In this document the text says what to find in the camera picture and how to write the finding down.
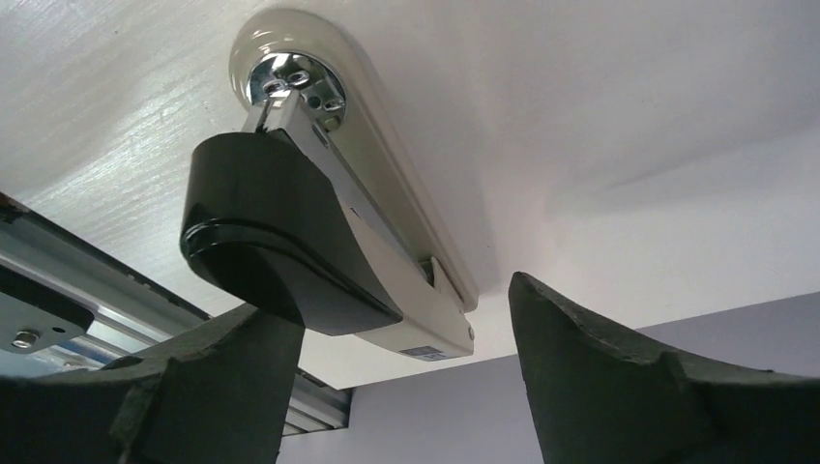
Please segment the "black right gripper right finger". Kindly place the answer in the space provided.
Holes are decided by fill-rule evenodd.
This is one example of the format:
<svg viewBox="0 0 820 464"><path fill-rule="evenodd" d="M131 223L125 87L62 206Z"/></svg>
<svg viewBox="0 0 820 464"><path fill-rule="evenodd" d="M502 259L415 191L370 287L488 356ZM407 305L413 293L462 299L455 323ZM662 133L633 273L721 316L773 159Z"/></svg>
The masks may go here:
<svg viewBox="0 0 820 464"><path fill-rule="evenodd" d="M706 358L513 274L512 329L547 463L815 463L819 381Z"/></svg>

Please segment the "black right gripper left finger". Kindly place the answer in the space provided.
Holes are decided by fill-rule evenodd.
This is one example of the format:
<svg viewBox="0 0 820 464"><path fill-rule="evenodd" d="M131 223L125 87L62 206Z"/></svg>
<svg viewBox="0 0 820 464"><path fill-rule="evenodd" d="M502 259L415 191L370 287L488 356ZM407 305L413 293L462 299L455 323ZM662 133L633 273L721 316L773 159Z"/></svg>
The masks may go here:
<svg viewBox="0 0 820 464"><path fill-rule="evenodd" d="M98 370L1 381L5 463L273 463L305 329L244 306Z"/></svg>

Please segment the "aluminium frame rail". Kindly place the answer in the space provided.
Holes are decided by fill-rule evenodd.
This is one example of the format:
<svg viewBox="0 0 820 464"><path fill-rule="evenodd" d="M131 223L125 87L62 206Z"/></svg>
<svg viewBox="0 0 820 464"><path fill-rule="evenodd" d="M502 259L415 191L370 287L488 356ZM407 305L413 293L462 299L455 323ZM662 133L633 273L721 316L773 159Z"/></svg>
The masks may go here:
<svg viewBox="0 0 820 464"><path fill-rule="evenodd" d="M26 208L1 199L1 348L28 356L90 344L101 369L217 317ZM347 427L348 393L295 381L283 436Z"/></svg>

